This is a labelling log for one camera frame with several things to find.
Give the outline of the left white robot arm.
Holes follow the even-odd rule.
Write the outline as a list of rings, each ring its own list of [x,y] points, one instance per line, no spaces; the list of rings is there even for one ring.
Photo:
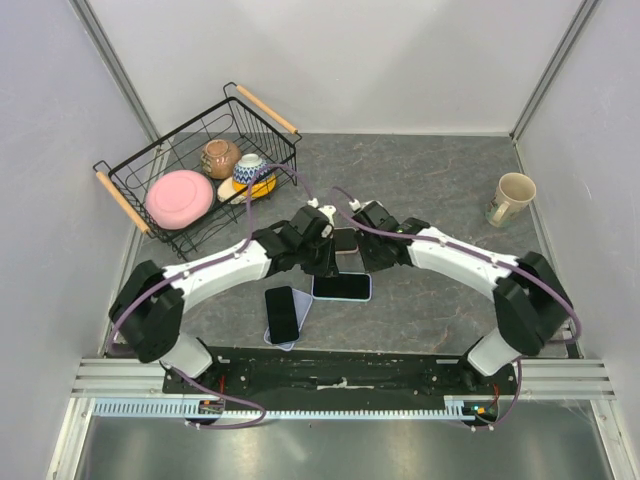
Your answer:
[[[219,253],[170,267],[151,260],[138,264],[110,307],[112,333],[124,338],[140,363],[161,361],[185,373],[196,392],[211,392],[220,371],[204,344],[181,331],[183,314],[235,286],[296,266],[310,275],[335,276],[335,213],[332,205],[308,204],[292,219]]]

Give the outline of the blue edged black phone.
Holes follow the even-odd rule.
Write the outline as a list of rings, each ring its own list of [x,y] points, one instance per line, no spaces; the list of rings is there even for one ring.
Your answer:
[[[290,286],[272,288],[265,291],[267,320],[270,342],[281,345],[299,339],[299,327]]]

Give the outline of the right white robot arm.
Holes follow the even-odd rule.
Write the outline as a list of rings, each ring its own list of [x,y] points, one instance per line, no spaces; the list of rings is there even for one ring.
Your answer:
[[[416,218],[398,222],[379,202],[351,200],[351,221],[365,269],[409,266],[456,280],[492,301],[496,327],[462,357],[458,381],[483,392],[494,375],[522,356],[536,356],[575,313],[546,258],[518,258],[456,240]]]

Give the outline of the lavender phone case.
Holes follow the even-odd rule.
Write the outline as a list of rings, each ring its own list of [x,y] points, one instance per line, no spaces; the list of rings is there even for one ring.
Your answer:
[[[311,295],[299,291],[297,289],[293,289],[293,296],[294,296],[294,303],[295,303],[295,308],[296,308],[296,314],[297,314],[297,322],[298,322],[298,327],[299,327],[299,339],[301,336],[301,329],[304,325],[304,321],[307,317],[307,314],[311,308],[312,302],[313,302],[313,298]],[[294,342],[290,342],[290,343],[285,343],[285,344],[281,344],[281,345],[274,345],[270,342],[270,337],[269,337],[269,327],[267,327],[265,334],[264,334],[264,341],[269,344],[269,345],[273,345],[276,346],[277,348],[280,348],[283,351],[291,351],[294,348],[294,345],[296,344],[297,341]]]

